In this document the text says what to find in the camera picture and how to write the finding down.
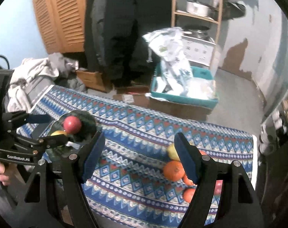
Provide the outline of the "person's left hand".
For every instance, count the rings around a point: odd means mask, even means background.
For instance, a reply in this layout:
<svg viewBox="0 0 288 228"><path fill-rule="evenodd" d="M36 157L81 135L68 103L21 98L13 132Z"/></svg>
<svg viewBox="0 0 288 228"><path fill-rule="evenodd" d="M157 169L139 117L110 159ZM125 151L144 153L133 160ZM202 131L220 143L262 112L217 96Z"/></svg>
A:
<svg viewBox="0 0 288 228"><path fill-rule="evenodd" d="M10 184L10 169L6 168L3 163L0 162L0 182L4 186L8 186Z"/></svg>

